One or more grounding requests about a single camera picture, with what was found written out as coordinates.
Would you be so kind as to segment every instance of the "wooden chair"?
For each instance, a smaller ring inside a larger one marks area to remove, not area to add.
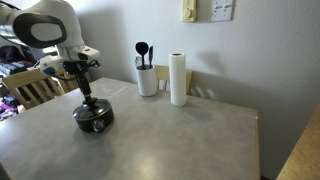
[[[56,75],[68,76],[63,68],[59,68]],[[74,89],[72,82],[54,81],[50,76],[43,75],[40,69],[10,75],[2,82],[27,110]]]
[[[160,83],[162,82],[162,88],[161,90],[167,90],[167,85],[170,82],[170,74],[169,74],[169,66],[160,66],[155,65],[155,71],[156,71],[156,79],[158,80],[158,88],[160,86]],[[192,71],[187,70],[186,71],[186,93],[191,93],[191,79],[192,79]]]

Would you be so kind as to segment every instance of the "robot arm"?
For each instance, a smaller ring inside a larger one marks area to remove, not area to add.
[[[90,61],[100,52],[85,46],[72,6],[62,0],[41,0],[25,10],[0,4],[0,36],[34,48],[57,46],[58,56],[40,60],[43,73],[52,75],[65,61]]]

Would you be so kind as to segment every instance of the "light switch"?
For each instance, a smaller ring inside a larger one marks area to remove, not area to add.
[[[183,0],[182,20],[183,22],[194,22],[197,19],[196,0]]]
[[[230,21],[233,0],[212,0],[210,21]]]

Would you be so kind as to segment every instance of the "white cup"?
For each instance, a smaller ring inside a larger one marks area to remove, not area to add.
[[[138,66],[136,68],[139,93],[141,96],[153,96],[158,91],[155,67],[149,65]]]

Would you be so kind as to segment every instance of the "gray table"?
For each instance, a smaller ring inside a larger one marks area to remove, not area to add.
[[[82,132],[79,90],[0,123],[0,161],[12,179],[256,179],[256,111],[170,93],[141,97],[135,84],[102,78],[92,95],[111,101],[115,122]]]

